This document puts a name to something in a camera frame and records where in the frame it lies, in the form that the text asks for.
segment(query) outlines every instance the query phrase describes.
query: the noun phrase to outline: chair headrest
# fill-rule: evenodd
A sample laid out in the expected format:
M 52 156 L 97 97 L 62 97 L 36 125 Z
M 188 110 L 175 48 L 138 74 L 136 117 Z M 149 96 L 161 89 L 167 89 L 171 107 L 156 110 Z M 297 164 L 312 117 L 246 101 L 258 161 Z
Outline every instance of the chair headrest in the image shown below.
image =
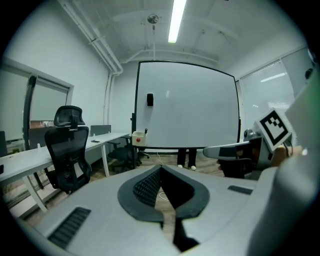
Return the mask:
M 78 125 L 85 125 L 82 109 L 71 105 L 61 106 L 55 113 L 53 123 L 57 127 L 71 126 L 71 129 L 76 129 Z

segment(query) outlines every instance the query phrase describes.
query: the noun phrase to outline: white desk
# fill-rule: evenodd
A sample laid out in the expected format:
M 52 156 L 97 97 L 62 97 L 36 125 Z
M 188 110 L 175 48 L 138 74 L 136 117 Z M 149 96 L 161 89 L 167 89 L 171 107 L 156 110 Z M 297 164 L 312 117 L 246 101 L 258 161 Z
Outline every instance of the white desk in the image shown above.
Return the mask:
M 107 134 L 97 135 L 95 136 L 95 140 L 99 141 L 98 143 L 91 142 L 94 139 L 93 137 L 88 137 L 87 139 L 85 145 L 86 152 L 96 149 L 98 147 L 101 148 L 103 167 L 106 177 L 109 176 L 109 169 L 106 156 L 106 143 L 126 135 L 128 135 L 128 133 L 124 132 L 111 132 Z M 45 207 L 41 198 L 32 186 L 32 183 L 28 175 L 31 175 L 37 171 L 40 171 L 44 168 L 53 165 L 47 147 L 44 146 L 41 148 L 35 148 L 20 153 L 0 157 L 0 165 L 4 165 L 4 172 L 0 174 L 1 185 L 4 186 L 18 179 L 23 179 L 26 188 L 32 195 L 35 202 L 38 204 L 42 211 L 46 212 L 47 208 Z

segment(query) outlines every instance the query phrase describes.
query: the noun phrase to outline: whiteboard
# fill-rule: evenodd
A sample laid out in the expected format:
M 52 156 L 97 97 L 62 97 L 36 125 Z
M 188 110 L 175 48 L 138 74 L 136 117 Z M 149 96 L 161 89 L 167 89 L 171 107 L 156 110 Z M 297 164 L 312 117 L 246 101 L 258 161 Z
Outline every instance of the whiteboard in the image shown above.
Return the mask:
M 153 94 L 153 106 L 147 106 Z M 148 129 L 147 148 L 203 148 L 238 142 L 235 78 L 189 63 L 141 61 L 135 130 Z

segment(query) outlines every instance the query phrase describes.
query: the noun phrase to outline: ceiling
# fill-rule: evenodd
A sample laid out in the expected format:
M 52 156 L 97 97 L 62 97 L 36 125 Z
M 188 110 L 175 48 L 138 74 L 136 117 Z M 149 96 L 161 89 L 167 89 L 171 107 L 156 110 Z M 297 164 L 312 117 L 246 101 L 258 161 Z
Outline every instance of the ceiling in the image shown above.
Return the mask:
M 70 0 L 125 63 L 186 60 L 219 67 L 280 31 L 288 18 L 269 0 L 187 0 L 176 43 L 168 43 L 174 0 Z M 147 17 L 159 17 L 155 25 Z

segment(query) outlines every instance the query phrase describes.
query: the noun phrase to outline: black slot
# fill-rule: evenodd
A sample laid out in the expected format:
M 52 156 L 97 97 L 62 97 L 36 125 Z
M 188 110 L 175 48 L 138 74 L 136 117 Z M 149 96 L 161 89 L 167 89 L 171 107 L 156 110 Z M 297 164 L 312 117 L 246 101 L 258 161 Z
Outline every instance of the black slot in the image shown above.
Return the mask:
M 65 249 L 85 222 L 91 210 L 77 207 L 48 237 L 55 245 Z

